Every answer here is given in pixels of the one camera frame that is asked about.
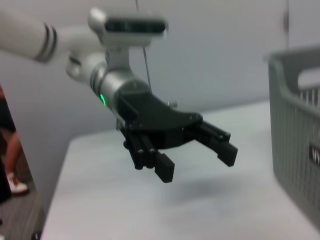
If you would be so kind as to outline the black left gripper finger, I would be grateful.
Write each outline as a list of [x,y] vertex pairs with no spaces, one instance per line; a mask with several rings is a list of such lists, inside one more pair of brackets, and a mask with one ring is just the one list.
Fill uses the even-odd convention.
[[233,167],[238,148],[230,143],[231,134],[206,121],[184,128],[185,134],[207,148],[213,150],[228,167]]
[[154,169],[163,183],[171,183],[174,178],[175,163],[152,143],[146,134],[124,131],[123,146],[129,151],[136,170],[144,167]]

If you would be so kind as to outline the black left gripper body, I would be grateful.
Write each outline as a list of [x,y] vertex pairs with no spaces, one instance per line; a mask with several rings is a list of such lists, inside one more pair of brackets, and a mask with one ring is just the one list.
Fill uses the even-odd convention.
[[117,113],[124,120],[127,132],[148,136],[159,150],[190,142],[192,138],[184,129],[191,129],[203,121],[201,114],[175,110],[149,92],[120,94]]

